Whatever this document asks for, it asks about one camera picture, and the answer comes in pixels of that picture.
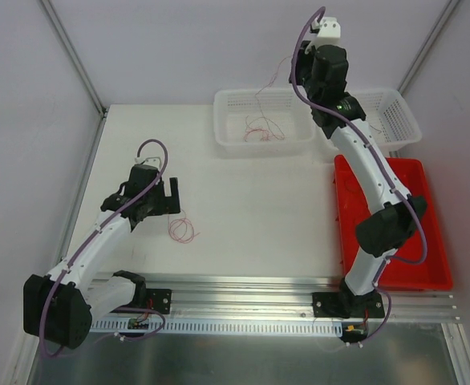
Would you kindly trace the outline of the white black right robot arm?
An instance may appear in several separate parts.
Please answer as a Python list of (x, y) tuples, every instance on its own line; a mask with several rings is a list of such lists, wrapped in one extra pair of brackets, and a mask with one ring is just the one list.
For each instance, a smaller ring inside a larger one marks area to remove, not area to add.
[(311, 109), (314, 122), (341, 152), (354, 173), (370, 216), (355, 227), (359, 249), (338, 291), (323, 294), (316, 306), (336, 318), (375, 311), (378, 282), (398, 249), (415, 233), (427, 210), (422, 196), (412, 196), (394, 174), (371, 134), (359, 101), (346, 91), (346, 50), (335, 45), (312, 47), (299, 40), (292, 57), (290, 83)]

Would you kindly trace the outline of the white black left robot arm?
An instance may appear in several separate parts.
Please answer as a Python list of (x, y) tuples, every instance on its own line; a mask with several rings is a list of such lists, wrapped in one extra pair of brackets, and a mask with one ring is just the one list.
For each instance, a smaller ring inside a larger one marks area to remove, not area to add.
[(114, 248), (148, 217), (181, 211), (179, 181), (164, 187), (160, 169), (135, 164), (128, 179), (108, 196), (82, 245), (43, 276), (33, 274), (22, 292), (22, 326), (27, 334), (75, 349), (94, 322), (122, 307), (130, 312), (148, 308), (145, 279), (119, 270), (100, 287), (90, 284)]

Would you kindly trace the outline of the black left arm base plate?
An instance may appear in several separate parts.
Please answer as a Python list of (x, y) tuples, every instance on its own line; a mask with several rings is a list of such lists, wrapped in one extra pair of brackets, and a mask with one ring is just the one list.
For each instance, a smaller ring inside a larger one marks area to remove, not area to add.
[(170, 314), (172, 306), (172, 290), (150, 289), (145, 290), (145, 297), (141, 302), (143, 309), (150, 309), (163, 315)]

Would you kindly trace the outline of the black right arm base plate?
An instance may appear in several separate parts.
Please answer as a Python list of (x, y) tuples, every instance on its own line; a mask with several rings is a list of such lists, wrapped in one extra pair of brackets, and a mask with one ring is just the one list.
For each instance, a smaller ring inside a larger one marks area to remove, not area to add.
[(381, 295), (372, 291), (363, 296), (342, 292), (314, 292), (312, 306), (316, 318), (376, 318), (385, 316)]

